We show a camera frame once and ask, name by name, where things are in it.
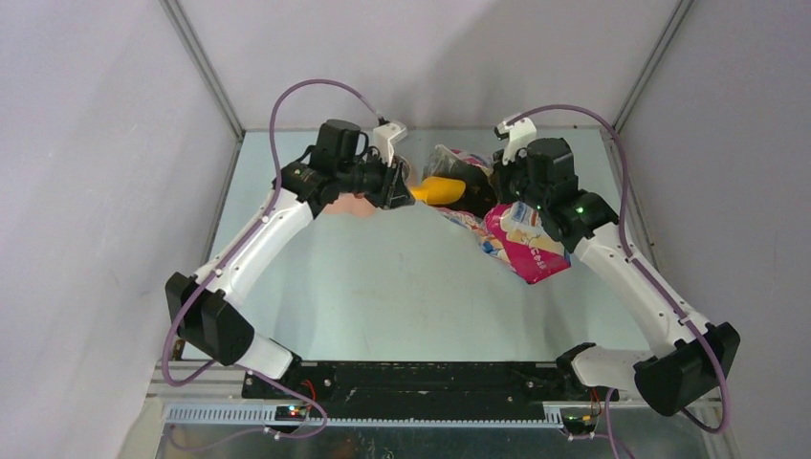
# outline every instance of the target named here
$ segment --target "white wall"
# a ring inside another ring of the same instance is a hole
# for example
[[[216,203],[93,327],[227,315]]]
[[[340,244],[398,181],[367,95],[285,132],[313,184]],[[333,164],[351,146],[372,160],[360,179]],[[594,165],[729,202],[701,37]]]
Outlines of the white wall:
[[[240,119],[267,129],[275,99],[305,78],[354,85],[420,127],[493,126],[543,103],[611,118],[676,0],[184,1]],[[286,102],[279,125],[374,119],[334,88]],[[591,122],[568,113],[545,124]]]
[[[114,457],[234,140],[153,0],[3,1],[0,88],[0,455]]]
[[[744,457],[807,457],[811,3],[696,2],[625,136],[667,274],[742,342]]]

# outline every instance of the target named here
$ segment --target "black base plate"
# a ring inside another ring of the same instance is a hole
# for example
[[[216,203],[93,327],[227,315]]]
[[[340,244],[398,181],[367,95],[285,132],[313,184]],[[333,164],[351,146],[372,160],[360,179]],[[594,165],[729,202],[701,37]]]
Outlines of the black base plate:
[[[590,388],[573,386],[551,362],[304,361],[281,382],[309,397],[305,380],[336,418],[543,420],[544,402],[590,400]],[[598,388],[601,399],[606,391]],[[290,400],[247,374],[242,397]]]

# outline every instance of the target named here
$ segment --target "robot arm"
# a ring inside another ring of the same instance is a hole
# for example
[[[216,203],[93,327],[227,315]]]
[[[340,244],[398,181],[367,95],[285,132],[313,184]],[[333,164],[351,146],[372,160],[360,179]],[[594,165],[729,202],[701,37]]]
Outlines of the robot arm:
[[[509,139],[493,161],[491,183],[499,202],[536,208],[549,236],[611,286],[650,347],[638,352],[584,343],[558,358],[558,367],[582,385],[637,393],[660,414],[675,414],[717,386],[687,322],[707,340],[725,374],[740,336],[729,323],[713,326],[695,311],[632,243],[630,253],[624,249],[617,214],[598,194],[579,189],[574,155],[564,139],[536,139],[529,119],[509,124],[512,118],[495,128],[499,138]],[[660,289],[679,304],[683,317]]]
[[[265,268],[299,231],[342,193],[360,193],[377,208],[414,204],[406,187],[407,168],[394,156],[393,145],[406,128],[389,122],[372,131],[370,148],[356,156],[360,128],[329,120],[305,156],[281,169],[281,189],[273,208],[259,208],[248,224],[212,260],[187,277],[172,275],[166,283],[169,313],[174,319],[198,279],[210,282],[184,316],[178,335],[223,365],[239,364],[279,379],[300,358],[281,344],[255,333],[238,313]]]

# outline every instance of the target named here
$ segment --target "colorful packaging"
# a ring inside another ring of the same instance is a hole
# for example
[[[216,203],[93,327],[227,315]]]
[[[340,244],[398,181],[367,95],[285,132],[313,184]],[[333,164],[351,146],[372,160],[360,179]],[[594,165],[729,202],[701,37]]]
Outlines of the colorful packaging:
[[[491,201],[489,191],[492,190],[481,189],[480,181],[471,184],[471,174],[460,173],[465,168],[460,162],[479,167],[488,177],[492,172],[490,162],[481,156],[437,145],[428,159],[423,178],[461,179],[464,175],[468,187],[476,193],[472,198],[467,196],[464,203],[435,207],[437,210],[451,222],[471,230],[484,253],[507,264],[527,283],[535,284],[571,266],[569,254],[561,243],[544,232],[533,208],[523,203],[505,205]],[[484,210],[483,201],[488,203]]]

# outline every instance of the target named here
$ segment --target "red wire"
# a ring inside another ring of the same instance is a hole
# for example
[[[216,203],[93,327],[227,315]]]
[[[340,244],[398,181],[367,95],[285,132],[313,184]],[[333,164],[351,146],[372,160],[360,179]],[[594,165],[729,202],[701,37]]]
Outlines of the red wire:
[[[301,385],[306,385],[307,387],[309,387],[309,388],[310,388],[310,395],[312,395],[312,396],[313,396],[313,397],[312,397],[312,398],[313,398],[313,402],[315,402],[315,401],[316,401],[316,388],[315,388],[315,387],[313,387],[313,383],[312,383],[312,382],[310,382],[310,380],[304,380],[304,381],[302,381],[302,382],[301,382]]]
[[[600,408],[600,411],[597,414],[595,414],[595,416],[600,416],[601,414],[603,414],[603,406],[600,404],[600,394],[597,393],[596,387],[591,388],[591,394],[595,399],[597,399],[597,406]]]

